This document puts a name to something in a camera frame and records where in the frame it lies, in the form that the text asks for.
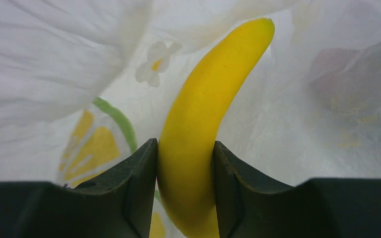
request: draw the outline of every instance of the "white plastic bag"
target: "white plastic bag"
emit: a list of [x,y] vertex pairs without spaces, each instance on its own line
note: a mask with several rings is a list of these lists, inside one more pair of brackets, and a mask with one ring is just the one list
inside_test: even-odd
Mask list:
[[[159,137],[202,56],[260,16],[274,21],[273,42],[217,139],[291,185],[381,177],[381,0],[8,0],[0,1],[0,180],[67,182],[56,173],[81,112],[69,114],[99,95],[128,118],[138,146]],[[152,237],[179,236],[155,199]]]

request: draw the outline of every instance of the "plastic bag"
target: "plastic bag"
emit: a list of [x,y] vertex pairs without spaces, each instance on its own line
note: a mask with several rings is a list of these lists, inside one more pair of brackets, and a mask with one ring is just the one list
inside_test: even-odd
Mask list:
[[[56,176],[82,112],[69,114],[94,107],[96,96],[127,117],[137,146],[158,137],[196,63],[234,26],[260,16],[274,21],[274,40],[236,96],[217,139],[291,185],[317,176],[381,177],[381,0],[58,4],[0,2],[0,12],[6,10],[0,14],[0,179],[72,182],[64,179],[67,170]],[[8,15],[14,16],[11,24]],[[57,24],[47,24],[44,16]],[[25,30],[16,27],[20,24]],[[43,32],[46,37],[39,38]],[[118,42],[127,49],[122,54],[127,66],[113,57]],[[95,128],[107,127],[108,116],[93,112]],[[104,165],[94,161],[100,166],[87,175],[127,157],[127,143],[117,147],[126,153]],[[151,229],[153,238],[180,237],[157,198]]]

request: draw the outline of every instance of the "banana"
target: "banana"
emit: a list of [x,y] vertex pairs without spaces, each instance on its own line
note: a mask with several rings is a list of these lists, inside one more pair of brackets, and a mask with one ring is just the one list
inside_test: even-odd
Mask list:
[[274,24],[243,23],[190,73],[167,115],[159,141],[162,203],[189,238],[219,237],[211,157],[221,120],[272,41]]

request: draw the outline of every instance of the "white flower pattern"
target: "white flower pattern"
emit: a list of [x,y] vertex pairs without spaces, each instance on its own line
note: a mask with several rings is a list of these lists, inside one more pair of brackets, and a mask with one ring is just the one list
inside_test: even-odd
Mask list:
[[151,87],[160,86],[159,73],[163,73],[169,67],[172,54],[182,47],[179,43],[173,43],[167,48],[164,42],[154,43],[148,50],[147,62],[143,63],[135,73],[138,82],[147,82]]

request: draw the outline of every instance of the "flower print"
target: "flower print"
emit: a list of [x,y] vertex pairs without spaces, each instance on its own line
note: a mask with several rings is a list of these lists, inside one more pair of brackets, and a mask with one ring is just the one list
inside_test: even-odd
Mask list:
[[[112,120],[99,120],[101,114],[108,115]],[[93,106],[83,111],[72,132],[60,163],[58,183],[76,187],[136,150],[135,132],[128,118],[109,102],[97,97]]]
[[151,216],[151,228],[149,238],[166,237],[166,229],[164,228],[161,216],[158,212],[154,212]]
[[179,43],[173,43],[169,48],[164,42],[154,43],[148,50],[147,62],[136,70],[136,80],[140,83],[146,81],[152,87],[160,86],[159,73],[166,71],[170,57],[181,47]]

